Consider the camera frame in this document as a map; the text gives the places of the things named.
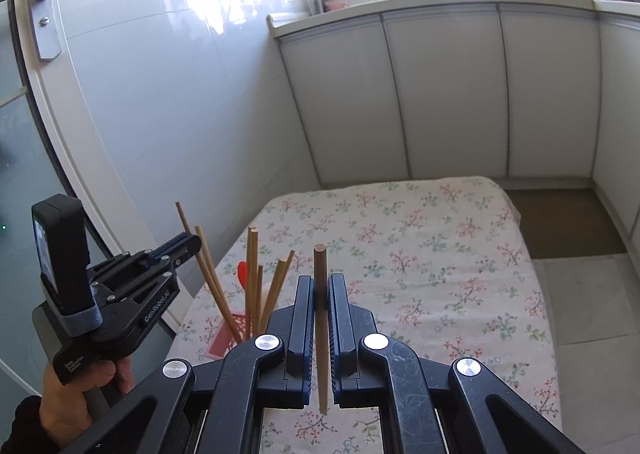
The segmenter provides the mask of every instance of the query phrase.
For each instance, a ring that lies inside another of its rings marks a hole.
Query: bamboo chopstick
[[[276,271],[273,272],[273,280],[271,280],[269,293],[267,294],[267,299],[264,302],[264,309],[262,310],[262,316],[260,317],[260,333],[264,333],[265,331],[267,331],[269,317],[276,307],[276,302],[278,301],[280,290],[282,290],[284,280],[287,278],[287,272],[289,271],[289,266],[291,266],[291,261],[293,261],[293,256],[295,254],[296,252],[291,250],[289,252],[289,257],[287,257],[287,260],[278,259]]]
[[[269,294],[269,290],[271,289],[271,282],[268,282],[267,284],[265,284],[264,282],[262,283],[262,293],[261,293],[261,298],[262,300],[260,301],[260,326],[258,327],[258,332],[260,333],[260,335],[262,335],[264,333],[264,331],[262,331],[262,318],[264,317],[264,307],[266,306],[266,302],[267,302],[267,295]]]
[[[180,205],[180,201],[175,202],[175,207],[178,209],[178,215],[180,216],[180,220],[182,221],[182,226],[184,227],[184,231],[186,231],[187,233],[191,233],[189,224],[187,222],[187,218],[185,217],[182,206]],[[204,241],[202,237],[200,237],[200,240],[202,241],[203,246],[206,246],[206,241]],[[231,334],[234,337],[234,340],[239,344],[240,342],[242,342],[242,337],[240,336],[238,327],[236,326],[236,321],[234,320],[233,315],[231,315],[231,312],[229,311],[228,305],[226,304],[225,296],[223,295],[222,291],[218,291],[218,288],[216,287],[216,284],[214,283],[214,280],[209,272],[209,268],[207,268],[207,265],[205,264],[202,258],[202,254],[200,252],[196,254],[196,262],[198,262],[198,266],[200,267],[202,276],[204,277],[204,280],[207,283],[207,287],[211,292],[213,300],[216,302],[216,305],[220,310],[220,314],[222,315],[222,318],[225,320],[226,325],[228,326],[229,330],[231,331]]]
[[[255,305],[255,300],[257,298],[257,293],[256,293],[256,285],[258,284],[258,230],[256,230],[255,228],[251,228],[251,230],[249,231],[249,238],[252,240],[251,241],[251,268],[247,268],[248,273],[251,276],[251,287],[250,287],[250,292],[251,292],[251,336],[252,337],[256,337],[257,336],[257,331],[258,331],[258,325],[260,324],[260,321],[258,320],[258,314],[260,312],[260,309],[256,308]]]
[[[326,246],[314,246],[314,291],[316,299],[316,366],[318,367],[318,399],[320,413],[329,410],[329,322],[326,294]]]
[[[229,309],[229,304],[226,301],[225,292],[222,290],[222,285],[220,284],[220,279],[218,278],[218,274],[216,273],[216,266],[213,264],[213,260],[211,259],[211,254],[209,252],[209,245],[207,245],[207,240],[204,237],[204,232],[202,231],[202,227],[196,225],[195,227],[196,233],[198,237],[202,241],[202,254],[204,255],[204,260],[207,265],[207,269],[209,270],[209,274],[211,276],[211,280],[218,290],[220,297],[222,299],[222,304],[225,306],[225,313],[231,317],[231,323],[227,322],[229,329],[231,329],[231,334],[234,336],[236,341],[240,339],[238,344],[242,341],[240,336],[240,331],[238,330],[238,326],[236,325],[236,321],[233,319],[233,315],[231,315],[231,310]]]
[[[251,263],[254,259],[254,253],[252,252],[253,241],[251,238],[251,231],[255,230],[254,227],[246,229],[246,275],[244,277],[244,340],[251,338],[251,320],[252,320],[252,295],[253,285],[251,278],[252,267]]]
[[[258,275],[255,278],[255,312],[254,326],[255,335],[260,334],[260,315],[262,314],[262,265],[258,265]]]

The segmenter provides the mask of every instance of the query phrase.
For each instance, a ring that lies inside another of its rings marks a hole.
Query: door frame
[[[53,150],[89,220],[114,255],[158,244],[140,217],[102,144],[84,101],[71,60],[58,0],[52,0],[62,53],[39,62],[28,0],[14,0],[18,37],[27,78]],[[180,328],[193,297],[178,279],[180,294],[162,319]]]

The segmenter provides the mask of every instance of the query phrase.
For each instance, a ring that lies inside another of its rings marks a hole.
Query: red spatula
[[[241,260],[238,263],[238,269],[236,270],[236,275],[238,275],[238,280],[240,281],[240,286],[244,289],[244,285],[246,283],[246,261]]]

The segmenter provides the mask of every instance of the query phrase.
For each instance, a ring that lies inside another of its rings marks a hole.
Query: white door
[[[32,34],[32,8],[38,45]],[[156,243],[95,132],[68,56],[56,0],[0,0],[0,69],[2,443],[12,409],[21,398],[40,390],[46,363],[31,324],[31,311],[44,299],[31,205],[55,193],[78,196],[90,220],[93,263]],[[156,326],[136,352],[138,379],[164,358],[190,301],[182,290],[165,313],[166,325]]]

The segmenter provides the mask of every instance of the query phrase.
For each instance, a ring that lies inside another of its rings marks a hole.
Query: screw
[[[262,351],[271,351],[280,345],[280,339],[275,335],[260,335],[255,339],[255,347]]]
[[[482,367],[480,366],[480,362],[473,358],[463,358],[456,364],[456,369],[460,374],[464,374],[465,376],[476,376]]]
[[[180,378],[187,372],[187,364],[181,360],[171,360],[162,367],[162,374],[167,378]]]
[[[380,350],[389,345],[389,339],[380,333],[372,333],[364,337],[364,345],[369,349]]]

